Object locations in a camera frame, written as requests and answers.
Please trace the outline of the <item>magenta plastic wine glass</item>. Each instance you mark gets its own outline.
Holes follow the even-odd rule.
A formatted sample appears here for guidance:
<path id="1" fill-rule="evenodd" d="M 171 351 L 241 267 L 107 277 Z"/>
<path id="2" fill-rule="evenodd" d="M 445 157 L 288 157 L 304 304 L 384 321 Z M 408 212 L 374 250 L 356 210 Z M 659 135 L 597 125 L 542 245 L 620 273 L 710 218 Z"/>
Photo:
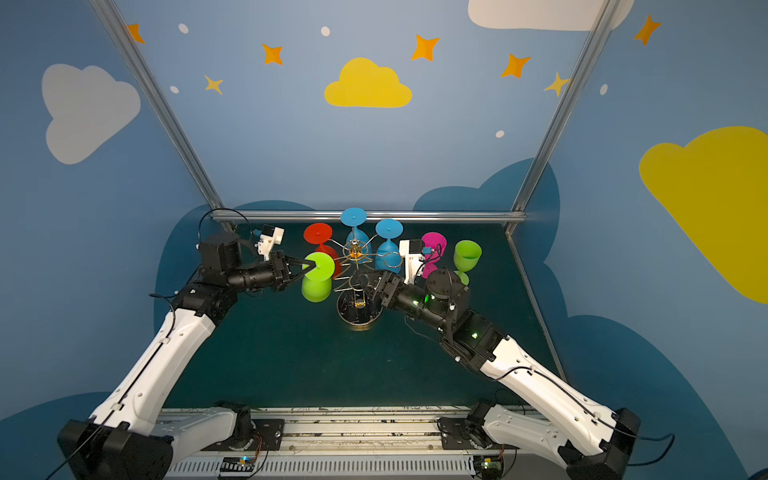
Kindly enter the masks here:
<path id="1" fill-rule="evenodd" d="M 444 235 L 438 232 L 428 232 L 421 238 L 424 249 L 423 257 L 424 263 L 421 269 L 420 276 L 427 279 L 433 272 L 437 270 L 437 263 L 443 258 L 447 240 Z"/>

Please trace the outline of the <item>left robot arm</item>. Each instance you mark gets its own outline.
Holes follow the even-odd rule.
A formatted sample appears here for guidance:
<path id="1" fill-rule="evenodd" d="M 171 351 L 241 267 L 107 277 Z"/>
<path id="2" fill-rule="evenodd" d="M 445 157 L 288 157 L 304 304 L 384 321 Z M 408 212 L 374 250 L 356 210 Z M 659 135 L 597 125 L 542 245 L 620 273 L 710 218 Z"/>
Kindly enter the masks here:
<path id="1" fill-rule="evenodd" d="M 57 442 L 77 479 L 162 479 L 179 461 L 216 443 L 235 450 L 262 442 L 244 404 L 219 402 L 170 427 L 160 411 L 190 360 L 239 294 L 282 291 L 317 270 L 313 260 L 276 251 L 246 264 L 247 241 L 221 232 L 198 245 L 200 267 L 170 302 L 165 320 L 118 387 L 85 421 L 69 421 Z"/>

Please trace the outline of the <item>red plastic wine glass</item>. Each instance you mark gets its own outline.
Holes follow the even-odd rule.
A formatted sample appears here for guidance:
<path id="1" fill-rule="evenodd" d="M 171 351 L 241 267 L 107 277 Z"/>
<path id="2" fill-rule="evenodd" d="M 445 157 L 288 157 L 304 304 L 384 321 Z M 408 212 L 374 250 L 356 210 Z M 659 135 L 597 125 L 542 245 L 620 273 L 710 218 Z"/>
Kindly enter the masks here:
<path id="1" fill-rule="evenodd" d="M 330 245 L 332 235 L 332 227 L 326 223 L 313 223 L 303 233 L 304 240 L 311 245 L 315 245 L 317 252 L 325 253 L 334 260 L 335 271 L 333 278 L 336 279 L 340 276 L 342 267 L 339 253 Z"/>

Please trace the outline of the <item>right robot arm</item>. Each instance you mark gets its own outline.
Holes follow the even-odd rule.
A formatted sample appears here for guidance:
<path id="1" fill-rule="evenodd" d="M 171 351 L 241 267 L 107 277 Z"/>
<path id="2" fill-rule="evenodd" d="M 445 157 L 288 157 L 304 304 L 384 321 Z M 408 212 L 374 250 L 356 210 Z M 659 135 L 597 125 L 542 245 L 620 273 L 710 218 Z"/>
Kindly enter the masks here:
<path id="1" fill-rule="evenodd" d="M 447 269 L 424 286 L 388 270 L 364 273 L 362 287 L 382 307 L 437 330 L 457 363 L 517 394 L 540 413 L 515 413 L 479 403 L 467 418 L 485 442 L 518 447 L 561 467 L 571 479 L 620 479 L 637 440 L 640 419 L 589 399 L 529 355 L 510 335 L 470 306 L 470 289 Z"/>

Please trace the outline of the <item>green wine glass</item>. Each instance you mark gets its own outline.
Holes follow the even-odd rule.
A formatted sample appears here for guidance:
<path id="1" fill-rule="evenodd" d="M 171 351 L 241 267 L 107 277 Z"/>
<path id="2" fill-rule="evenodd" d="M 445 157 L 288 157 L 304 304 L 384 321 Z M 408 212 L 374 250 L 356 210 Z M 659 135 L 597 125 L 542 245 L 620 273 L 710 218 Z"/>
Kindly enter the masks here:
<path id="1" fill-rule="evenodd" d="M 455 273 L 464 285 L 470 283 L 468 272 L 474 269 L 483 253 L 482 247 L 472 240 L 461 240 L 454 248 Z"/>
<path id="2" fill-rule="evenodd" d="M 315 266 L 302 279 L 302 295 L 312 303 L 323 302 L 332 291 L 332 277 L 336 270 L 335 261 L 323 252 L 313 252 L 305 259 L 313 261 Z"/>

